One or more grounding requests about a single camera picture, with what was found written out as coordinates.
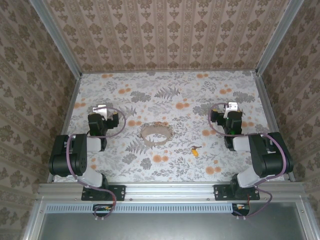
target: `wall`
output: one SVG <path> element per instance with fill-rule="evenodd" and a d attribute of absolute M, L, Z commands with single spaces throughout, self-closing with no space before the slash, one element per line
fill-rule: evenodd
<path fill-rule="evenodd" d="M 82 72 L 254 69 L 288 0 L 46 0 Z"/>
<path fill-rule="evenodd" d="M 0 239 L 22 235 L 75 79 L 28 0 L 0 1 Z"/>
<path fill-rule="evenodd" d="M 263 73 L 276 120 L 320 220 L 320 1 L 305 0 Z"/>

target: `floor surface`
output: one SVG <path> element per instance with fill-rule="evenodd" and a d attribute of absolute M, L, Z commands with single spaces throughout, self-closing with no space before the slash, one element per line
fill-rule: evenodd
<path fill-rule="evenodd" d="M 84 74 L 68 133 L 86 133 L 92 108 L 106 104 L 127 117 L 126 128 L 108 140 L 105 151 L 88 153 L 89 167 L 104 173 L 109 182 L 229 181 L 251 165 L 251 157 L 226 149 L 223 137 L 210 129 L 208 110 L 218 102 L 239 103 L 243 133 L 268 132 L 251 71 L 185 71 Z M 120 122 L 108 134 L 121 129 L 122 118 Z M 170 126 L 174 137 L 151 148 L 139 134 L 154 122 Z M 153 137 L 155 142 L 163 140 Z M 201 147 L 198 157 L 192 146 Z"/>

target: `metal bracket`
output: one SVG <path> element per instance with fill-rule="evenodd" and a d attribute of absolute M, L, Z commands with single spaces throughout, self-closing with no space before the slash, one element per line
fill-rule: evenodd
<path fill-rule="evenodd" d="M 118 202 L 124 201 L 126 196 L 126 186 L 125 185 L 109 185 L 109 191 L 113 192 L 116 200 Z M 82 201 L 112 201 L 112 196 L 110 193 L 105 191 L 98 191 L 91 188 L 83 187 Z"/>
<path fill-rule="evenodd" d="M 214 198 L 216 201 L 239 201 L 239 200 L 260 200 L 259 191 L 254 187 L 242 188 L 241 194 L 234 194 L 230 184 L 213 185 Z"/>

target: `purple cable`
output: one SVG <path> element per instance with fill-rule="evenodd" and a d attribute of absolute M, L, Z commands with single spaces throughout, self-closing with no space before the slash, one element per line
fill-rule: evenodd
<path fill-rule="evenodd" d="M 217 131 L 217 130 L 214 128 L 214 126 L 211 124 L 211 110 L 212 110 L 212 109 L 215 109 L 215 108 L 216 108 L 217 106 L 219 106 L 219 105 L 229 106 L 228 103 L 219 102 L 219 103 L 216 103 L 215 105 L 213 105 L 213 106 L 209 109 L 209 112 L 208 112 L 208 123 L 209 123 L 209 126 L 210 126 L 216 133 L 220 134 L 221 136 L 226 136 L 226 137 L 243 137 L 243 136 L 256 135 L 256 134 L 258 134 L 258 135 L 263 135 L 263 136 L 267 137 L 268 139 L 270 139 L 270 140 L 274 143 L 274 145 L 276 145 L 276 147 L 279 149 L 280 154 L 281 154 L 281 156 L 282 156 L 283 164 L 282 164 L 282 170 L 281 170 L 281 172 L 280 172 L 279 174 L 275 175 L 275 176 L 270 176 L 270 177 L 266 177 L 265 179 L 262 179 L 261 181 L 257 182 L 257 183 L 255 184 L 255 186 L 254 186 L 254 188 L 255 188 L 256 190 L 261 191 L 261 192 L 263 192 L 263 193 L 265 193 L 265 194 L 270 195 L 269 200 L 268 200 L 258 211 L 254 212 L 254 213 L 251 213 L 251 214 L 249 214 L 249 215 L 247 215 L 247 216 L 241 216 L 241 214 L 240 214 L 239 212 L 233 211 L 233 212 L 235 212 L 236 214 L 240 215 L 239 217 L 242 217 L 242 218 L 253 217 L 254 215 L 256 215 L 256 214 L 258 214 L 259 212 L 261 212 L 266 206 L 268 206 L 269 203 L 271 202 L 272 198 L 273 198 L 273 196 L 272 196 L 272 194 L 271 194 L 270 192 L 265 191 L 265 190 L 262 190 L 262 189 L 258 188 L 257 186 L 258 186 L 259 184 L 264 183 L 264 182 L 267 181 L 267 180 L 278 178 L 278 177 L 282 176 L 282 175 L 285 173 L 286 168 L 287 168 L 286 156 L 285 156 L 284 150 L 283 150 L 282 147 L 279 145 L 279 143 L 277 143 L 277 141 L 276 141 L 273 137 L 269 136 L 268 134 L 266 134 L 266 133 L 264 133 L 264 132 L 232 135 L 232 134 L 225 134 L 225 133 L 223 133 L 223 132 Z"/>
<path fill-rule="evenodd" d="M 109 136 L 89 136 L 89 138 L 100 138 L 100 139 L 103 139 L 103 138 L 111 138 L 111 137 L 114 137 L 114 136 L 117 136 L 118 134 L 120 134 L 124 129 L 125 129 L 125 126 L 126 126 L 126 123 L 127 123 L 127 119 L 126 119 L 126 116 L 125 114 L 116 109 L 116 108 L 113 108 L 113 107 L 109 107 L 109 106 L 103 106 L 103 107 L 98 107 L 96 108 L 96 110 L 99 110 L 99 109 L 111 109 L 111 110 L 115 110 L 119 113 L 121 113 L 121 115 L 123 116 L 123 119 L 124 119 L 124 124 L 123 124 L 123 127 L 121 128 L 121 130 L 115 134 L 112 134 L 112 135 L 109 135 Z M 70 154 L 69 154 L 69 151 L 70 151 L 70 142 L 73 138 L 73 136 L 75 136 L 76 134 L 71 134 L 66 142 L 66 164 L 68 166 L 68 169 L 71 173 L 71 175 L 74 177 L 74 179 L 81 185 L 85 186 L 86 188 L 90 188 L 90 189 L 94 189 L 94 190 L 97 190 L 97 191 L 101 191 L 101 192 L 107 192 L 109 194 L 111 194 L 112 196 L 112 200 L 113 200 L 113 205 L 112 205 L 112 208 L 111 210 L 104 216 L 104 218 L 108 217 L 112 211 L 115 209 L 116 207 L 116 204 L 117 204 L 117 198 L 116 198 L 116 195 L 110 191 L 110 190 L 107 190 L 107 189 L 102 189 L 102 188 L 98 188 L 96 186 L 92 186 L 92 185 L 88 185 L 84 182 L 82 182 L 81 180 L 78 179 L 77 175 L 75 174 L 75 172 L 73 171 L 72 167 L 71 167 L 71 163 L 70 163 Z"/>

